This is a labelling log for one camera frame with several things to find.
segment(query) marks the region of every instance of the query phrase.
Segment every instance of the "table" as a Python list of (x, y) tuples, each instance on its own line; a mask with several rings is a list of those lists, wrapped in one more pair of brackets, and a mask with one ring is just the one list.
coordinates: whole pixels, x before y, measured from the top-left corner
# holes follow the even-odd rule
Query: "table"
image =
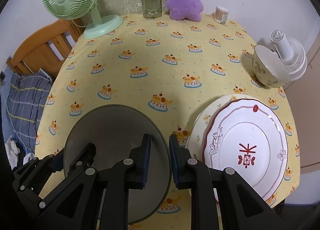
[[(300, 178), (294, 119), (283, 89), (260, 87), (254, 79), (251, 62), (256, 43), (249, 34), (234, 21), (220, 25), (208, 15), (201, 22), (174, 21), (167, 15), (155, 20), (140, 14), (123, 18), (124, 23), (114, 32), (92, 41), (81, 37), (74, 46), (51, 89), (53, 104), (50, 100), (44, 108), (36, 155), (43, 158), (61, 150), (76, 122), (106, 104), (140, 110), (166, 140), (174, 131), (185, 131), (186, 135), (178, 136), (183, 145), (206, 106), (222, 95), (242, 91), (268, 106), (269, 101), (276, 101), (274, 112), (285, 129), (290, 126), (287, 169), (291, 179), (282, 181), (272, 206), (286, 198)], [(63, 173), (53, 175), (41, 195), (63, 178)], [(189, 229), (188, 191), (177, 190), (172, 182), (167, 198), (162, 206), (175, 205), (176, 213), (155, 213), (129, 228)]]

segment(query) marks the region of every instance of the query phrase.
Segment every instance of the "dark gray plate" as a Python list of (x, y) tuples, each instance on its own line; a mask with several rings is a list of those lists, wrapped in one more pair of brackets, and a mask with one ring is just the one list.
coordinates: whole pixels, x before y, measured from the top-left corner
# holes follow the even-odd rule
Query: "dark gray plate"
[(170, 186), (168, 147), (154, 123), (138, 110), (124, 105), (99, 107), (76, 123), (64, 149), (65, 176), (70, 163), (89, 142), (97, 148), (92, 167), (99, 171), (128, 158), (131, 149), (141, 145), (144, 133), (152, 136), (148, 180), (143, 190), (129, 190), (129, 223), (152, 215), (166, 197)]

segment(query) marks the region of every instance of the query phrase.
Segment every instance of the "plaid blanket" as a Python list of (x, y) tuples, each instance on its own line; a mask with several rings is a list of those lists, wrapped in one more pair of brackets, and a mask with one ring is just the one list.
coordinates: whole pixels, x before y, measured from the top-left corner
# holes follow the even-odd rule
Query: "plaid blanket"
[(42, 69), (31, 75), (12, 76), (6, 114), (11, 129), (22, 141), (20, 144), (26, 147), (26, 154), (35, 151), (36, 135), (52, 83), (52, 77)]

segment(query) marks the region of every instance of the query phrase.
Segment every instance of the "fan base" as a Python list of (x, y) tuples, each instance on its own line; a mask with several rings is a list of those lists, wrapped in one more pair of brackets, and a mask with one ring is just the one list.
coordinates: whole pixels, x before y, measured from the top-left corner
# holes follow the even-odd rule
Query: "fan base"
[(102, 24), (95, 26), (91, 23), (84, 31), (85, 39), (93, 39), (106, 35), (107, 33), (117, 29), (123, 23), (123, 19), (117, 15), (102, 17)]

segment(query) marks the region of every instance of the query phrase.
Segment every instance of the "silver screw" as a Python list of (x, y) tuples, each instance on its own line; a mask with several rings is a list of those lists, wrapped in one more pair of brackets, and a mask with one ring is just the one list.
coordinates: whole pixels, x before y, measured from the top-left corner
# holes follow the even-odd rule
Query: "silver screw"
[(125, 165), (131, 165), (133, 163), (133, 160), (130, 159), (130, 158), (126, 158), (124, 161), (123, 161), (123, 164)]
[(87, 170), (85, 171), (85, 173), (87, 174), (87, 175), (93, 175), (94, 173), (95, 173), (95, 169), (94, 168), (92, 168), (92, 167), (90, 167), (90, 168), (87, 168)]
[(40, 208), (44, 208), (44, 207), (45, 207), (45, 203), (44, 203), (43, 201), (41, 201), (41, 202), (39, 203), (39, 207), (40, 207)]
[(226, 173), (229, 175), (233, 175), (235, 173), (235, 170), (231, 167), (226, 168)]
[(188, 163), (189, 163), (190, 165), (195, 165), (195, 164), (198, 163), (198, 161), (197, 161), (195, 158), (190, 158), (190, 159), (188, 159)]

